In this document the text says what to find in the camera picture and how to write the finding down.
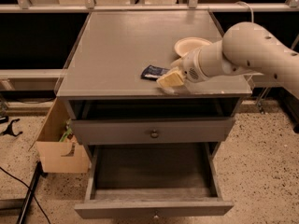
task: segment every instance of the speckled floor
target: speckled floor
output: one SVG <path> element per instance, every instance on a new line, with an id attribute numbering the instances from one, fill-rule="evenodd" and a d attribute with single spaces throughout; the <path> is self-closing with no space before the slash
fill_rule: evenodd
<path id="1" fill-rule="evenodd" d="M 277 102 L 266 102 L 264 109 L 266 114 L 261 115 L 250 102 L 241 106 L 236 124 L 214 160 L 223 199 L 235 204 L 223 217 L 83 220 L 73 207 L 83 201 L 87 175 L 42 177 L 36 197 L 55 224 L 299 223 L 299 134 L 292 131 L 292 122 Z M 45 117 L 18 118 L 16 130 L 23 134 L 0 137 L 0 165 L 29 184 L 38 154 L 35 146 L 28 149 Z M 0 131 L 6 126 L 1 124 Z M 22 184 L 0 172 L 0 199 L 22 198 L 25 193 Z M 15 223 L 17 218 L 0 213 L 0 223 Z M 27 223 L 47 223 L 35 202 Z"/>

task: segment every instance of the white bowl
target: white bowl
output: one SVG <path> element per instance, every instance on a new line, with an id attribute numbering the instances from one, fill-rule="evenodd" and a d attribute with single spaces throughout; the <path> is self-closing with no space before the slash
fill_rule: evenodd
<path id="1" fill-rule="evenodd" d="M 205 40 L 203 38 L 199 37 L 187 37 L 184 39 L 179 40 L 175 45 L 175 51 L 177 55 L 180 57 L 183 57 L 186 55 L 189 51 L 193 49 L 197 49 L 203 46 L 208 46 L 212 42 Z"/>

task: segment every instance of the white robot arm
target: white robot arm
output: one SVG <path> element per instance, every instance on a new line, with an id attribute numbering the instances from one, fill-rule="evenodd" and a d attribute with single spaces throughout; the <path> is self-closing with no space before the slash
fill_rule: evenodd
<path id="1" fill-rule="evenodd" d="M 216 76 L 234 76 L 250 71 L 272 76 L 282 87 L 299 98 L 299 54 L 285 47 L 262 26 L 241 22 L 231 27 L 222 41 L 193 49 L 175 62 L 179 72 L 173 73 L 182 81 L 206 81 Z M 164 82 L 162 87 L 180 82 Z"/>

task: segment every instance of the closed drawer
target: closed drawer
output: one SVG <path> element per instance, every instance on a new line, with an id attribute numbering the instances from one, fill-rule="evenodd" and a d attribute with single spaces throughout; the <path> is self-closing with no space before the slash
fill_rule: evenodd
<path id="1" fill-rule="evenodd" d="M 167 121 L 73 120 L 72 129 L 84 145 L 192 143 L 224 141 L 235 123 L 227 119 Z"/>
<path id="2" fill-rule="evenodd" d="M 221 198 L 208 144 L 97 147 L 83 218 L 221 216 Z"/>

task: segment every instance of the desk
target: desk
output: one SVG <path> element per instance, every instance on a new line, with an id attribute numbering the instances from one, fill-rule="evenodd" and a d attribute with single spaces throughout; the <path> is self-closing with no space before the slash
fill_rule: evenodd
<path id="1" fill-rule="evenodd" d="M 224 215 L 213 157 L 251 94 L 242 77 L 217 77 L 167 94 L 140 75 L 169 67 L 175 43 L 221 39 L 208 12 L 93 13 L 57 96 L 92 169 L 84 218 Z"/>

